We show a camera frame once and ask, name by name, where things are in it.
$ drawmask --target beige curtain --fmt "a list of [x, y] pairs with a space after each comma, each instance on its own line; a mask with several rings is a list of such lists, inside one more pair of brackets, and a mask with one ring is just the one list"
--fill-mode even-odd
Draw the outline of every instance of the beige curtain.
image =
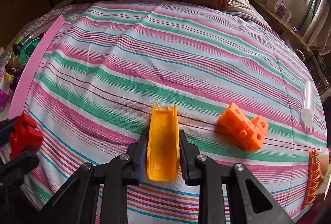
[[316, 14], [303, 35], [311, 50], [318, 50], [321, 55], [331, 51], [331, 10], [326, 0], [321, 0]]

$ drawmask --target yellow toy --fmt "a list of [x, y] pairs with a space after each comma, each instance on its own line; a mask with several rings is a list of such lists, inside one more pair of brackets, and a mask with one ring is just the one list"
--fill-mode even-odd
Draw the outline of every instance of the yellow toy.
[[149, 127], [147, 176], [154, 181], [174, 181], [179, 167], [177, 105], [173, 109], [153, 105]]

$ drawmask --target wooden desk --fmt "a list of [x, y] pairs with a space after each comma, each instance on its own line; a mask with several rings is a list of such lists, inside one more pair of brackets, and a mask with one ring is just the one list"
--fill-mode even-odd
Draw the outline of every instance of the wooden desk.
[[305, 59], [312, 62], [315, 69], [317, 70], [320, 81], [324, 86], [328, 86], [328, 80], [319, 67], [313, 52], [307, 46], [307, 43], [302, 39], [302, 37], [294, 32], [292, 25], [280, 18], [276, 13], [271, 12], [259, 1], [249, 0], [249, 2], [261, 14], [269, 26], [284, 40], [285, 43], [291, 45], [291, 47], [294, 49], [299, 49], [304, 54]]

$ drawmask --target red toy block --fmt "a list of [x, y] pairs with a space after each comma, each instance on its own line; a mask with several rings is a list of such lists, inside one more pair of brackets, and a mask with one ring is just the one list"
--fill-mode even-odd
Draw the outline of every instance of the red toy block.
[[261, 115], [250, 121], [234, 103], [227, 107], [218, 122], [249, 152], [261, 149], [269, 126]]
[[10, 158], [14, 158], [24, 150], [37, 152], [41, 146], [42, 134], [34, 129], [36, 121], [27, 114], [22, 114], [14, 125], [14, 132], [9, 136], [9, 143], [12, 148]]

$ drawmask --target orange toy block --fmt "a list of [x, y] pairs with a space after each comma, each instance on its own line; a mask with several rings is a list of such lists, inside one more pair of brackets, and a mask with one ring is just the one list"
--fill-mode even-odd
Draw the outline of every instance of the orange toy block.
[[249, 152], [261, 149], [269, 126], [261, 115], [250, 121], [235, 103], [227, 107], [218, 122]]

